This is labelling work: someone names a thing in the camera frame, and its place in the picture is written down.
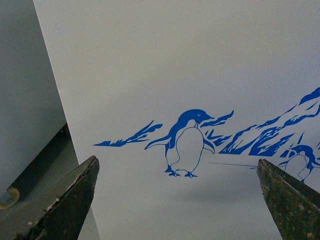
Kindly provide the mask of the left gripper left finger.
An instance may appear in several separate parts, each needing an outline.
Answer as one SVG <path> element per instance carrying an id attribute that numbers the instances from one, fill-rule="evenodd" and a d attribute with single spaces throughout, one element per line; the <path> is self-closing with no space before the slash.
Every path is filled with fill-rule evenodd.
<path id="1" fill-rule="evenodd" d="M 91 156 L 32 200 L 0 218 L 2 240 L 76 240 L 91 207 L 100 170 Z"/>

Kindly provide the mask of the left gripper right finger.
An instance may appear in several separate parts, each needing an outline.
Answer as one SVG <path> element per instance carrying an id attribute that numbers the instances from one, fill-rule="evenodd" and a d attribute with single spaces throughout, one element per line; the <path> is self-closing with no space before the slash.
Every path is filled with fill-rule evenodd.
<path id="1" fill-rule="evenodd" d="M 257 164 L 264 201 L 284 240 L 320 238 L 320 193 L 266 159 Z"/>

